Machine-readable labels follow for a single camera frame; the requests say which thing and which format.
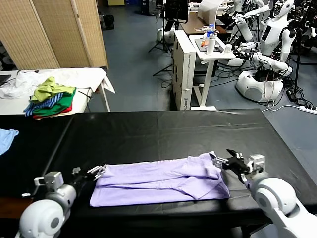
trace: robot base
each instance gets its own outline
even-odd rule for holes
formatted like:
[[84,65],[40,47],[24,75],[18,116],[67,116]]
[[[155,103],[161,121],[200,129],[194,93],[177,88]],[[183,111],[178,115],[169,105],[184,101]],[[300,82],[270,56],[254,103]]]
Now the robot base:
[[219,60],[219,63],[224,64],[226,66],[242,66],[243,62],[244,62],[244,59],[240,59],[240,58]]
[[257,82],[254,79],[256,70],[244,71],[238,77],[236,89],[245,98],[254,102],[276,101],[283,89],[282,81]]
[[[165,40],[167,44],[174,43],[174,35],[175,35],[175,28],[172,27],[170,31],[165,31]],[[157,41],[161,41],[163,39],[163,28],[158,29],[157,31]]]

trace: purple shirt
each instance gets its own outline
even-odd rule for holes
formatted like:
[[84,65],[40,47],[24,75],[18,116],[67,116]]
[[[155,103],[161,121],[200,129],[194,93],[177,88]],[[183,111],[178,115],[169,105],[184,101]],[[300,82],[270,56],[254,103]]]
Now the purple shirt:
[[96,183],[90,206],[229,198],[220,171],[212,164],[209,153],[177,160],[107,165]]

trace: gray floor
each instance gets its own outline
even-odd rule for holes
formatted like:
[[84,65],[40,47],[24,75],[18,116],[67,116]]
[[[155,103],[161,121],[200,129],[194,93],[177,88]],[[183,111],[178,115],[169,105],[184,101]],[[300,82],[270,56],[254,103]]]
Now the gray floor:
[[[116,94],[108,93],[113,112],[122,111],[157,111],[169,110],[169,90],[161,88],[164,80],[171,79],[168,73],[158,77],[152,74],[172,62],[170,55],[160,50],[148,50],[155,44],[156,31],[161,21],[155,17],[138,14],[135,7],[109,7],[103,13],[112,14],[115,29],[104,31],[108,77]],[[311,52],[302,61],[316,61],[317,53]],[[219,84],[233,78],[221,78],[213,84]],[[194,83],[202,83],[203,77],[195,77]],[[265,106],[242,98],[234,89],[235,83],[212,87],[209,90],[207,105],[217,109],[260,108]],[[304,89],[305,98],[317,106],[317,67],[300,66],[299,86]],[[93,112],[102,112],[101,100],[95,96],[89,103]],[[293,105],[283,96],[278,106]],[[197,106],[192,97],[192,106]],[[293,151],[299,162],[317,184],[317,115],[305,113],[295,108],[282,108],[277,112],[264,112],[285,143]],[[270,228],[260,232],[257,237],[275,237],[275,230]]]

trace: black tablecloth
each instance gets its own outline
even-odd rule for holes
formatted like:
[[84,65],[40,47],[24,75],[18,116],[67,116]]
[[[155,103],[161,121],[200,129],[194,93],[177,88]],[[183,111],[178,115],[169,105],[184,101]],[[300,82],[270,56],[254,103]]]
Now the black tablecloth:
[[1,129],[19,131],[10,149],[0,156],[0,196],[21,198],[23,193],[34,193],[34,177],[45,174],[71,119],[36,121],[24,115],[0,116]]
[[[50,171],[62,171],[65,182],[73,167],[184,158],[226,149],[245,156],[266,156],[266,170],[289,182],[311,212],[317,212],[317,189],[260,110],[175,111],[77,114],[62,141]],[[94,228],[168,228],[217,224],[258,224],[268,219],[235,174],[224,172],[227,201],[176,202],[91,208],[95,184],[88,184],[72,208],[71,221]]]

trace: green shirt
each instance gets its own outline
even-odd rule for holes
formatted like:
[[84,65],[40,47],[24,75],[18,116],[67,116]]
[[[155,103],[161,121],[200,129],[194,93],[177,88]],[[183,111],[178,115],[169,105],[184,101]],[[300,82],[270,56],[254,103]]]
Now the green shirt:
[[57,93],[63,93],[65,94],[73,94],[75,88],[73,87],[65,87],[61,86],[55,83],[54,77],[49,77],[47,80],[45,80],[44,83],[39,85],[35,91],[34,95],[31,98],[31,102],[33,103],[39,103],[44,101],[47,98],[55,96]]
[[71,106],[75,93],[76,93],[76,88],[74,88],[73,94],[64,93],[61,100],[57,102],[52,108],[35,109],[33,111],[33,115],[46,117],[46,116],[56,115],[64,111],[65,109]]

